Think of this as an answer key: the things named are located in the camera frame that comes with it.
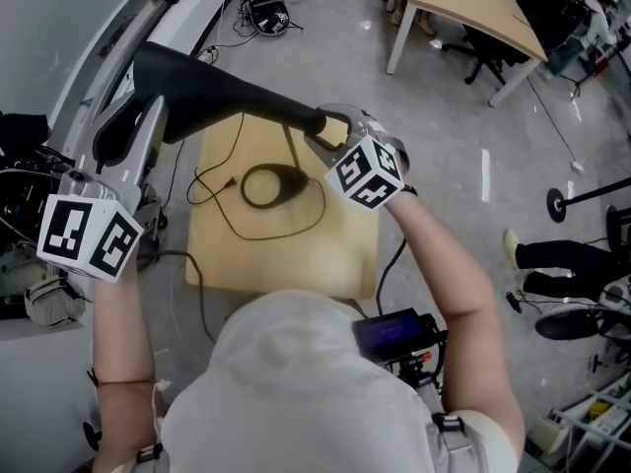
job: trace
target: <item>office chair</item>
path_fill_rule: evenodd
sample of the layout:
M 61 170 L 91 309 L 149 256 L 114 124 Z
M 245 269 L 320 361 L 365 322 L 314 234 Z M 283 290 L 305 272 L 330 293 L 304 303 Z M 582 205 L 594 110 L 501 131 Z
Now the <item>office chair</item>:
M 475 81 L 477 74 L 480 73 L 482 65 L 486 65 L 491 73 L 502 83 L 502 86 L 506 84 L 502 77 L 502 62 L 506 61 L 510 66 L 516 63 L 524 63 L 528 60 L 528 57 L 522 52 L 510 47 L 502 40 L 480 32 L 474 28 L 464 25 L 466 30 L 466 40 L 471 44 L 471 47 L 463 47 L 454 43 L 444 43 L 442 45 L 443 51 L 454 51 L 466 54 L 477 58 L 477 63 L 473 69 L 473 73 L 464 78 L 466 84 L 471 84 Z

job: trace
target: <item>concrete floor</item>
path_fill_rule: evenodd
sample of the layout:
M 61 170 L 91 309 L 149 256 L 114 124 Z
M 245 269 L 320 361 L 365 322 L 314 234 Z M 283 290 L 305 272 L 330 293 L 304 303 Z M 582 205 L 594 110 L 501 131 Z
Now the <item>concrete floor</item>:
M 231 29 L 238 2 L 233 0 L 226 9 L 220 43 L 243 40 Z M 545 340 L 532 329 L 536 310 L 526 305 L 518 315 L 509 308 L 504 295 L 515 288 L 515 281 L 505 260 L 502 234 L 512 227 L 525 242 L 587 241 L 604 236 L 603 212 L 611 197 L 573 207 L 566 221 L 557 225 L 546 213 L 545 195 L 550 187 L 567 193 L 569 182 L 579 194 L 627 174 L 631 111 L 625 100 L 594 81 L 583 87 L 575 102 L 569 102 L 566 81 L 548 82 L 537 73 L 530 76 L 585 167 L 585 174 L 578 175 L 571 171 L 570 154 L 528 82 L 498 108 L 491 108 L 487 100 L 498 83 L 490 72 L 483 68 L 478 80 L 467 86 L 462 80 L 472 68 L 469 58 L 441 52 L 416 27 L 396 73 L 387 75 L 386 60 L 397 28 L 389 22 L 382 0 L 289 0 L 289 9 L 292 20 L 305 28 L 303 33 L 289 30 L 280 38 L 259 36 L 240 47 L 223 48 L 217 66 L 307 104 L 356 104 L 369 110 L 392 135 L 404 139 L 412 159 L 408 182 L 495 284 L 511 380 L 527 422 L 612 377 L 614 373 L 606 369 L 591 374 L 588 368 L 589 356 L 602 353 L 602 340 Z M 461 26 L 444 19 L 435 19 L 434 24 L 442 41 L 461 40 Z M 215 29 L 207 44 L 218 43 L 217 34 Z M 628 85 L 626 79 L 608 82 Z M 189 206 L 184 194 L 199 145 L 200 139 L 192 137 L 181 153 L 163 248 L 186 247 Z M 163 197 L 177 150 L 178 145 L 165 146 L 153 173 L 152 181 Z M 488 202 L 481 200 L 483 150 L 490 155 Z M 626 190 L 615 195 L 618 207 L 628 206 L 627 196 Z M 380 273 L 401 239 L 387 213 L 382 213 L 381 220 Z M 171 400 L 204 370 L 212 344 L 200 325 L 197 291 L 185 284 L 179 260 L 164 260 L 147 270 L 142 285 L 159 377 L 173 383 L 166 394 Z M 205 290 L 204 297 L 215 334 L 226 316 L 248 300 L 211 289 Z M 407 250 L 390 273 L 383 297 L 386 311 L 411 305 L 419 312 L 435 311 Z M 376 313 L 372 301 L 362 307 L 367 314 Z

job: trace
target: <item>white sneaker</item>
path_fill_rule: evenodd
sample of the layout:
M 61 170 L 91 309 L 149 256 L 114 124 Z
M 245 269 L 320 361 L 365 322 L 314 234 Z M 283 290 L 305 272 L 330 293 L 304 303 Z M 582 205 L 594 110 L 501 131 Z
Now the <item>white sneaker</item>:
M 390 22 L 396 27 L 400 27 L 401 21 L 403 21 L 403 11 L 394 11 L 390 16 Z
M 508 229 L 504 232 L 504 247 L 506 248 L 506 253 L 509 256 L 509 261 L 511 262 L 511 266 L 514 270 L 519 270 L 520 267 L 517 264 L 517 246 L 520 244 L 520 239 L 517 238 L 515 232 L 511 229 Z
M 414 23 L 423 31 L 425 35 L 430 37 L 436 36 L 436 32 L 432 28 L 432 24 L 430 23 L 430 13 L 427 11 L 420 11 L 414 17 Z

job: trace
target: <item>wooden board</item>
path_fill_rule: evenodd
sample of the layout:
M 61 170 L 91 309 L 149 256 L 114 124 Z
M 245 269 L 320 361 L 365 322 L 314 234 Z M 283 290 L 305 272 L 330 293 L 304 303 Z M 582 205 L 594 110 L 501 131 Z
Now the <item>wooden board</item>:
M 539 61 L 547 57 L 515 0 L 410 0 L 420 8 L 490 34 Z
M 205 130 L 199 170 L 221 163 L 229 155 L 241 121 L 238 114 Z M 337 298 L 369 298 L 375 291 L 379 216 L 338 197 L 324 181 L 326 167 L 309 149 L 303 133 L 294 129 L 291 133 L 301 168 L 322 184 L 326 209 L 321 221 L 300 235 L 248 241 L 230 230 L 214 200 L 192 207 L 188 251 L 201 268 L 204 285 L 261 293 L 303 289 Z M 343 142 L 345 126 L 328 119 L 322 137 L 334 144 Z M 246 115 L 231 158 L 203 177 L 213 191 L 232 176 L 240 181 L 217 196 L 235 230 L 245 237 L 269 237 L 312 224 L 323 206 L 321 190 L 312 180 L 298 197 L 271 210 L 257 210 L 244 202 L 241 178 L 251 167 L 264 163 L 293 164 L 283 128 Z M 266 171 L 254 174 L 246 184 L 247 196 L 257 203 L 271 200 L 277 191 L 277 179 Z M 193 188 L 195 201 L 209 194 L 200 184 Z M 186 280 L 197 283 L 190 262 Z

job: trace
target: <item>forearm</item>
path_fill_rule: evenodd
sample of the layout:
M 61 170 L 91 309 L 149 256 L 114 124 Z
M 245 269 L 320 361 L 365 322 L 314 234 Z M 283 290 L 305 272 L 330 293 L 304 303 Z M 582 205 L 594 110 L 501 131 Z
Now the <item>forearm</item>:
M 494 307 L 491 282 L 466 249 L 407 192 L 387 204 L 445 321 Z
M 118 283 L 96 283 L 94 365 L 102 383 L 154 381 L 153 350 L 133 255 Z

